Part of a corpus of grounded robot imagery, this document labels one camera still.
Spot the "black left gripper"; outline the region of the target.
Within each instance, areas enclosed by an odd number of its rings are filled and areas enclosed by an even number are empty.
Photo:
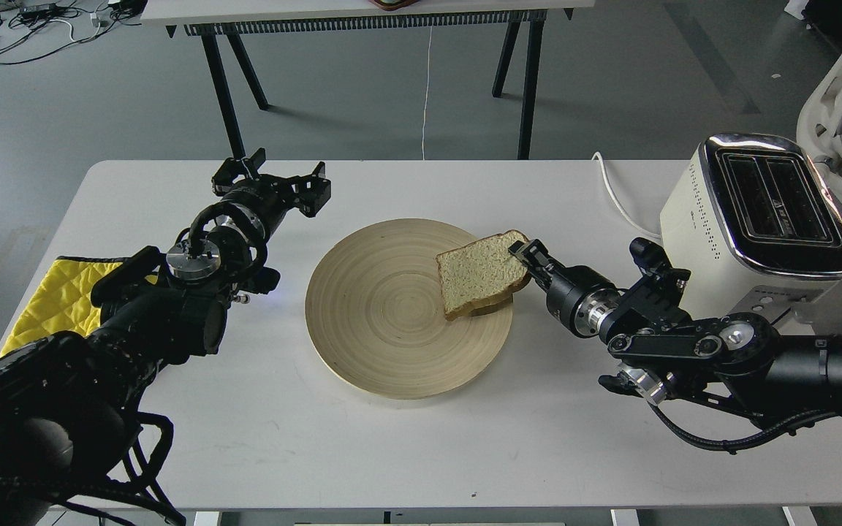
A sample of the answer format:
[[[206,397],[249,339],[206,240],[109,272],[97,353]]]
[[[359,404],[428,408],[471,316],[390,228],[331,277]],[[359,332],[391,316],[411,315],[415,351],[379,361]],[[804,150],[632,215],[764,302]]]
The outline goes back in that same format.
[[[260,175],[267,160],[264,148],[247,159],[225,159],[211,177],[214,194],[221,195],[221,223],[234,224],[241,233],[274,233],[290,210],[314,218],[331,197],[325,163],[311,173],[291,177]]]

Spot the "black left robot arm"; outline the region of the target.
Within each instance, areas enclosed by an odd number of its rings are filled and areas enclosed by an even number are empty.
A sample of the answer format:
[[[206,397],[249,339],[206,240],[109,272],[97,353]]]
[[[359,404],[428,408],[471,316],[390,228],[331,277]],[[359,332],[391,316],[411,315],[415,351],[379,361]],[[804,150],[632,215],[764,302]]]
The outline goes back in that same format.
[[[157,482],[174,427],[141,411],[166,366],[214,355],[227,311],[280,280],[268,240],[287,214],[311,218],[330,200],[320,162],[308,175],[259,173],[266,159],[227,159],[204,207],[173,247],[146,246],[91,290],[89,335],[53,332],[0,357],[0,525],[34,525],[51,506],[126,524],[83,496],[140,507],[183,525]]]

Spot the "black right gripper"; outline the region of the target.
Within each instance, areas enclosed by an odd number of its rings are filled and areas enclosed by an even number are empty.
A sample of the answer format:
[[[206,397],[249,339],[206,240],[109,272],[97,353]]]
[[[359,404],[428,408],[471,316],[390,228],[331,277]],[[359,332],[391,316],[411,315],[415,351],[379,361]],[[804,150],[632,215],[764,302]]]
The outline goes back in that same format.
[[[605,317],[618,307],[621,293],[614,283],[591,267],[562,266],[548,253],[541,240],[514,242],[508,251],[547,293],[548,312],[575,336],[597,336]],[[538,289],[521,289],[480,297],[471,304],[471,317],[501,312],[511,307],[518,297],[529,297],[535,291],[540,292]]]

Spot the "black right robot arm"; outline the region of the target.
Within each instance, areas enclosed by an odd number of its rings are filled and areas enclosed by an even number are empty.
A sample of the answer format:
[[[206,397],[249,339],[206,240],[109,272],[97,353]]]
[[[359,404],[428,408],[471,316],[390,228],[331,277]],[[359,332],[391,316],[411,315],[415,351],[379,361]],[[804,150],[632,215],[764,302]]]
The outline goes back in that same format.
[[[618,360],[617,373],[599,376],[599,385],[641,397],[689,445],[734,455],[842,417],[842,335],[782,335],[751,312],[693,319],[680,306],[691,273],[672,266],[657,243],[636,237],[629,246],[641,273],[631,289],[618,289],[591,267],[562,265],[540,240],[504,242],[500,252],[545,291],[548,312],[565,329],[599,338]],[[665,400],[743,417],[758,432],[699,437],[664,415]]]

